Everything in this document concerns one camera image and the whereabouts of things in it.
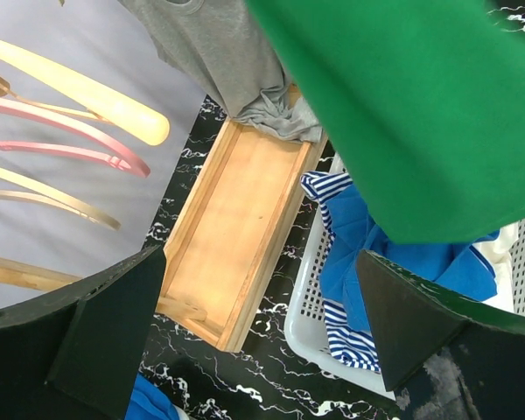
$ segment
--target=gray backdrop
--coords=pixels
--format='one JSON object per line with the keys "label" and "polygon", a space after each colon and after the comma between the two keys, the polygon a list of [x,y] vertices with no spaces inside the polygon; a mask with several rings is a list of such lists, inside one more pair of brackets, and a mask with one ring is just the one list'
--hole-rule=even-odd
{"label": "gray backdrop", "polygon": [[[0,0],[0,39],[123,92],[171,122],[169,139],[157,147],[107,124],[94,124],[146,161],[151,168],[146,179],[69,158],[0,151],[3,168],[58,188],[122,223],[114,232],[55,208],[0,201],[0,256],[84,277],[137,252],[204,93],[158,59],[145,30],[116,0],[66,0],[64,7],[58,0]],[[62,94],[5,63],[0,63],[0,74],[20,95],[79,109]],[[101,150],[61,129],[0,115],[0,140],[6,139]],[[0,188],[21,189],[3,181]],[[0,289],[0,295],[14,298],[10,288]]]}

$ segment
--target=green cloth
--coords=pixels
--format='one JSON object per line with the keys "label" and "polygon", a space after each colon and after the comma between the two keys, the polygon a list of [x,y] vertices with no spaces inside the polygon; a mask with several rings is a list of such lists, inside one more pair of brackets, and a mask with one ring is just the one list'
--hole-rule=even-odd
{"label": "green cloth", "polygon": [[480,0],[247,0],[395,242],[525,217],[525,33]]}

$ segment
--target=white plastic basket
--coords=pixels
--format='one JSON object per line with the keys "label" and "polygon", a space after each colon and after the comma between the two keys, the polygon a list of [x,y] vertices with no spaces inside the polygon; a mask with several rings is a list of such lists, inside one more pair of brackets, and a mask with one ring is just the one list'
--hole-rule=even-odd
{"label": "white plastic basket", "polygon": [[[331,173],[343,171],[338,156]],[[299,356],[316,363],[321,369],[377,394],[395,399],[387,392],[380,374],[348,367],[334,359],[330,352],[325,329],[323,299],[319,288],[319,274],[325,263],[329,235],[323,227],[321,215],[315,215],[304,256],[297,274],[284,333],[291,349]],[[525,316],[525,220],[519,223],[519,241],[511,250],[514,265],[514,309]]]}

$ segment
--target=gray t-shirt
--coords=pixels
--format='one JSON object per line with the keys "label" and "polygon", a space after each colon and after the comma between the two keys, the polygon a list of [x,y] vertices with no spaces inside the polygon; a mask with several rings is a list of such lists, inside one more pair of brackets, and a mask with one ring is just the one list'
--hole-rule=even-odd
{"label": "gray t-shirt", "polygon": [[193,77],[235,120],[272,135],[318,141],[304,101],[243,0],[119,0],[145,26],[159,57]]}

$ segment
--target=black marble table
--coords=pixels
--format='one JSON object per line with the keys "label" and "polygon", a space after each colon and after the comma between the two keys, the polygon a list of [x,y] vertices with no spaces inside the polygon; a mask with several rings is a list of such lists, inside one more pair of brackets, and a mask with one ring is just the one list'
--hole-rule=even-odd
{"label": "black marble table", "polygon": [[[525,32],[525,0],[496,3],[504,12],[498,16]],[[220,107],[206,98],[144,246],[167,240],[224,119]],[[327,147],[320,170],[327,170],[332,155]],[[196,419],[379,420],[397,415],[390,400],[321,371],[285,341],[284,319],[314,211],[311,202],[301,206],[240,353],[220,353],[168,318],[155,316],[140,370]]]}

